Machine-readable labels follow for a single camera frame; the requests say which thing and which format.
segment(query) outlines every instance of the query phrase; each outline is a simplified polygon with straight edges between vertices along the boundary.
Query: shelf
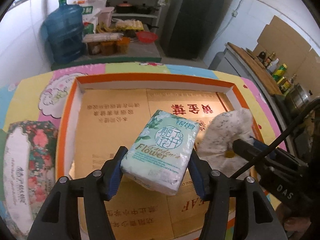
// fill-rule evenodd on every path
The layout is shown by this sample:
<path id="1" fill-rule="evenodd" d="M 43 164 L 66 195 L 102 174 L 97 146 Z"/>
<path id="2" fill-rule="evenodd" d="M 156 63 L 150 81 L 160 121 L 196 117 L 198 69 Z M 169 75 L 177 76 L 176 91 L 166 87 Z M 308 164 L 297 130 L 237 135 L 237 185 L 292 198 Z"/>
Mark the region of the shelf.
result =
<path id="1" fill-rule="evenodd" d="M 158 18 L 156 15 L 152 14 L 140 14 L 140 13 L 113 13 L 112 17 L 120 17 L 120 16 L 126 16 L 126 17 L 145 17 L 145 18 Z"/>

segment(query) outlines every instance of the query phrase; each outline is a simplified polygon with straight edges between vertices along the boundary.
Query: rice bag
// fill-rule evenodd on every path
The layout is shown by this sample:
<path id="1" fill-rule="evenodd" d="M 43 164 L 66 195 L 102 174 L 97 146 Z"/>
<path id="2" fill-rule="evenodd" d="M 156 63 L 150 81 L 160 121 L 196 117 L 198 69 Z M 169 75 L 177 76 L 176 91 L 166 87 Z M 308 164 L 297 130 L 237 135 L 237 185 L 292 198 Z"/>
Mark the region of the rice bag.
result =
<path id="1" fill-rule="evenodd" d="M 79 0 L 73 4 L 80 5 L 82 10 L 82 21 L 84 23 L 84 34 L 96 33 L 98 16 L 106 7 L 107 0 Z"/>
<path id="2" fill-rule="evenodd" d="M 121 161 L 124 175 L 143 187 L 175 195 L 200 125 L 157 110 Z"/>

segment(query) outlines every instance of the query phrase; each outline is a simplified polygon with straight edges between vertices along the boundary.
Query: blue water bottle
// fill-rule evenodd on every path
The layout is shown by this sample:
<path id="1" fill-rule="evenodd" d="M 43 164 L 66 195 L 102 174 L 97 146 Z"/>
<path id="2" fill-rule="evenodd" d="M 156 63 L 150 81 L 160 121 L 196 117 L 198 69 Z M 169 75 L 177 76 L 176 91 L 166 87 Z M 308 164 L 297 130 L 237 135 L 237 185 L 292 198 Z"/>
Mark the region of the blue water bottle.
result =
<path id="1" fill-rule="evenodd" d="M 53 59 L 58 64 L 66 64 L 79 58 L 85 51 L 82 43 L 82 7 L 69 5 L 67 0 L 59 0 L 59 8 L 44 21 Z"/>

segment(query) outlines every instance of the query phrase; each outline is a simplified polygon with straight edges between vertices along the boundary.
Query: wooden cutting board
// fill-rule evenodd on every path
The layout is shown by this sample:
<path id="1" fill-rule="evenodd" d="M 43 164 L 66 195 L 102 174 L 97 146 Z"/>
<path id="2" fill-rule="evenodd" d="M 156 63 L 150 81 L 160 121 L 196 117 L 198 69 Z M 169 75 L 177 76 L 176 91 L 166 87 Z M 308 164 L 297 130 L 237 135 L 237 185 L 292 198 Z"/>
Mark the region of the wooden cutting board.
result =
<path id="1" fill-rule="evenodd" d="M 249 68 L 251 68 L 270 95 L 282 95 L 276 81 L 266 69 L 261 68 L 259 64 L 246 53 L 244 49 L 239 48 L 230 42 L 228 42 L 228 45 L 241 57 L 241 59 L 249 66 Z"/>

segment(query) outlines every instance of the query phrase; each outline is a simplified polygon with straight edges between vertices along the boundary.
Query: refrigerator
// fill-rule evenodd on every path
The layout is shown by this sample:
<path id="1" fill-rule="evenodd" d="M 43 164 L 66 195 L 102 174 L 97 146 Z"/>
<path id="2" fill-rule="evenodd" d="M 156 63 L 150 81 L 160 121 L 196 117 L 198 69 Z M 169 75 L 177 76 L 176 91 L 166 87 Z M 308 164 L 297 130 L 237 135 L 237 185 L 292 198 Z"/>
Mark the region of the refrigerator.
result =
<path id="1" fill-rule="evenodd" d="M 198 58 L 209 47 L 224 0 L 171 0 L 160 45 L 168 57 Z"/>

